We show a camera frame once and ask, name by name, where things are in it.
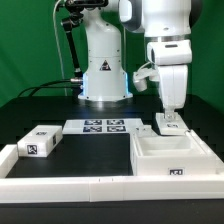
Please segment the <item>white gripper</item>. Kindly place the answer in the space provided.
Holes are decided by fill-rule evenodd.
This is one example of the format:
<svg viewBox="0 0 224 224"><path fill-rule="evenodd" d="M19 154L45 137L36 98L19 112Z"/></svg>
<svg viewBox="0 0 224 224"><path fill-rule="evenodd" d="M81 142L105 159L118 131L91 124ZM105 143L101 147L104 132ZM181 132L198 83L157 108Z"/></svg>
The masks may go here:
<svg viewBox="0 0 224 224"><path fill-rule="evenodd" d="M188 65L192 61L191 42L149 42L147 57L159 77L164 118L173 122L176 118L175 109L182 108L186 99Z"/></svg>

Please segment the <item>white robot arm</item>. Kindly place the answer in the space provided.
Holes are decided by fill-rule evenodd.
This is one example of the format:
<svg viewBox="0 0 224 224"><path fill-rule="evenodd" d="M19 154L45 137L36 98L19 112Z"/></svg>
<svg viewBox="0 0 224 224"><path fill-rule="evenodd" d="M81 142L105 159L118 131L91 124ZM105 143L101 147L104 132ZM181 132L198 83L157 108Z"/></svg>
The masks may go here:
<svg viewBox="0 0 224 224"><path fill-rule="evenodd" d="M159 85L167 121L184 106L188 65L192 62L191 27L198 20L202 0L64 0L69 11L67 32L84 24L88 67L81 74L80 99L97 104L118 102L132 96L121 65L121 34L104 21L103 11L116 11L120 23L145 38L146 63L133 74L136 89L147 89L147 80Z"/></svg>

